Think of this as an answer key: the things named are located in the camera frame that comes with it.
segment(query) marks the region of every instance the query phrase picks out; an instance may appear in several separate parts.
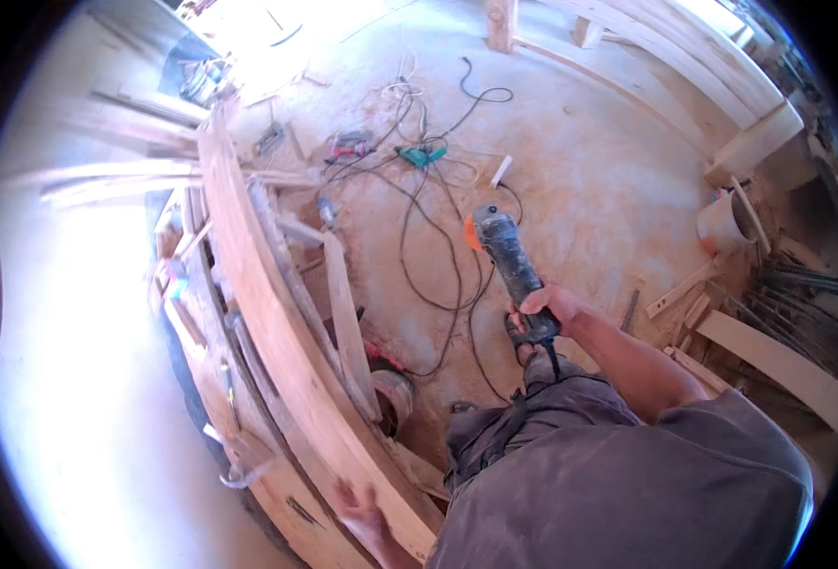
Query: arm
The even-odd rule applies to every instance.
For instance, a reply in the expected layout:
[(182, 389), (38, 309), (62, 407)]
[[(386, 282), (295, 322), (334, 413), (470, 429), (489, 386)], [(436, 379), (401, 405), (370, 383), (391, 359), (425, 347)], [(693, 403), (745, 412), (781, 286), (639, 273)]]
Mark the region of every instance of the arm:
[(382, 569), (421, 569), (422, 564), (393, 539), (387, 518), (375, 502), (373, 486), (365, 491), (365, 505), (359, 503), (348, 482), (338, 480), (335, 490), (337, 517)]
[(631, 410), (653, 423), (666, 409), (708, 399), (686, 370), (658, 349), (628, 336), (580, 302), (571, 291), (546, 281), (531, 293), (520, 312), (535, 314), (548, 307), (561, 322), (561, 335), (580, 344)]

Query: white wall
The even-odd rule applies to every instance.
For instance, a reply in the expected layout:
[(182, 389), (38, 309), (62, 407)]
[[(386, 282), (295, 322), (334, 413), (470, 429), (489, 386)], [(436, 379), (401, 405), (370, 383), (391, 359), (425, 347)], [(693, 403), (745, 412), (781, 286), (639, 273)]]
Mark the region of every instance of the white wall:
[[(162, 62), (73, 14), (20, 94), (0, 177), (142, 157), (57, 118), (102, 112), (96, 81), (156, 89)], [(143, 199), (53, 211), (37, 195), (0, 186), (0, 441), (47, 539), (73, 567), (288, 566), (185, 411), (146, 305)]]

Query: angle grinder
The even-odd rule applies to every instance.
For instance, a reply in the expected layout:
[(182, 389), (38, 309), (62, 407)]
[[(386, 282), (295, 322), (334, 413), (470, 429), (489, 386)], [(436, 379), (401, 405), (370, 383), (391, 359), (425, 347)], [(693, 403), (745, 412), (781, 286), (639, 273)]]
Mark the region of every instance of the angle grinder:
[[(520, 243), (514, 218), (497, 206), (482, 206), (473, 211), (463, 226), (463, 235), (470, 247), (484, 250), (491, 256), (516, 307), (519, 308), (531, 292), (543, 287)], [(554, 379), (560, 381), (554, 337), (561, 331), (561, 322), (548, 308), (535, 314), (521, 313), (520, 318), (526, 332), (514, 336), (514, 340), (545, 348), (552, 362)]]

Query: red power tool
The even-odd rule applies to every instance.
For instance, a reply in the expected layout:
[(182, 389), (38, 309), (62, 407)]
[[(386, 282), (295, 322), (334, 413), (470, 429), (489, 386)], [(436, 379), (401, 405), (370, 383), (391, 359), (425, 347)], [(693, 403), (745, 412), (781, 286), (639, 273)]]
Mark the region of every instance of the red power tool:
[(324, 151), (324, 161), (328, 164), (336, 164), (340, 156), (367, 156), (374, 152), (374, 148), (368, 147), (371, 142), (370, 132), (349, 132), (336, 134), (327, 143), (327, 150)]

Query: orange sanding disc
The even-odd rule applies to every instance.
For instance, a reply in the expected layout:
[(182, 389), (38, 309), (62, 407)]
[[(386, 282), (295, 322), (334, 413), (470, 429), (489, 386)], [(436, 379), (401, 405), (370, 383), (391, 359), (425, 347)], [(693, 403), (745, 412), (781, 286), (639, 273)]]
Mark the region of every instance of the orange sanding disc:
[(472, 216), (466, 218), (466, 221), (463, 222), (463, 237), (466, 239), (467, 245), (481, 251), (481, 243), (475, 235), (475, 227), (472, 226)]

